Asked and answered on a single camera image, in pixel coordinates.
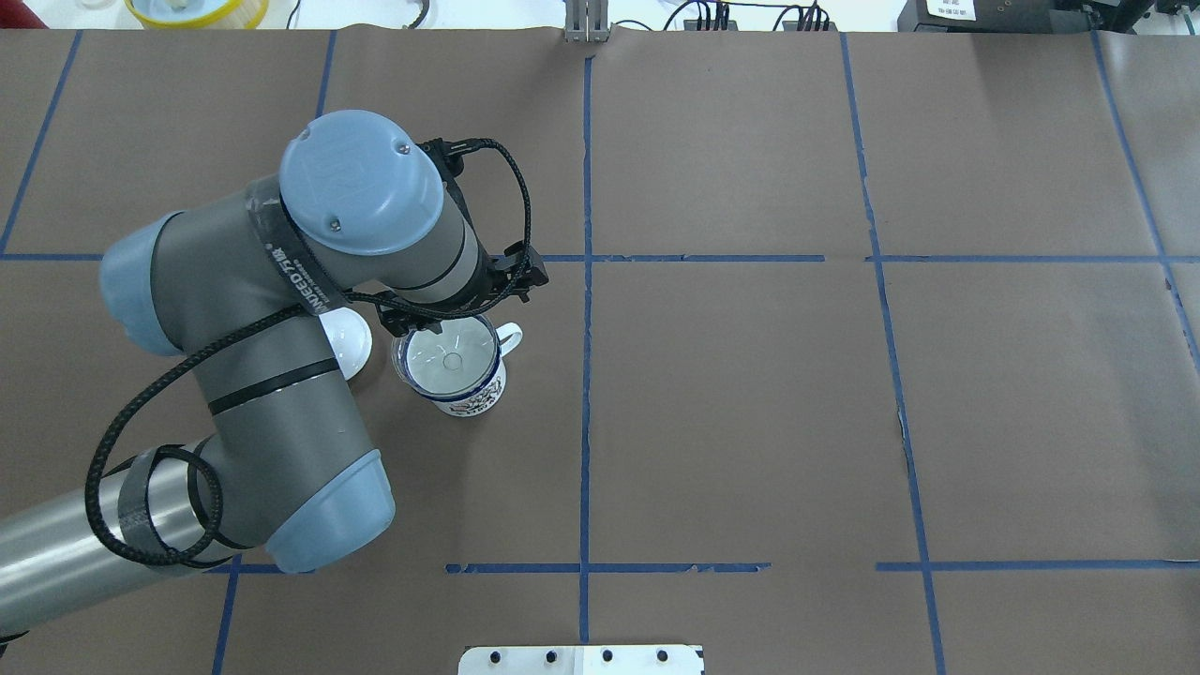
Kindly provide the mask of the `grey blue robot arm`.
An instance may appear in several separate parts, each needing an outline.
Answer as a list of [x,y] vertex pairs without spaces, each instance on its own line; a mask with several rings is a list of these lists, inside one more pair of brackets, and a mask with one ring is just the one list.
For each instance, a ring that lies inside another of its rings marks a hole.
[[109,315],[178,364],[116,412],[78,490],[2,521],[2,643],[253,548],[296,574],[367,546],[394,491],[322,316],[368,304],[403,338],[526,299],[548,282],[532,233],[502,142],[335,110],[274,174],[108,247]]

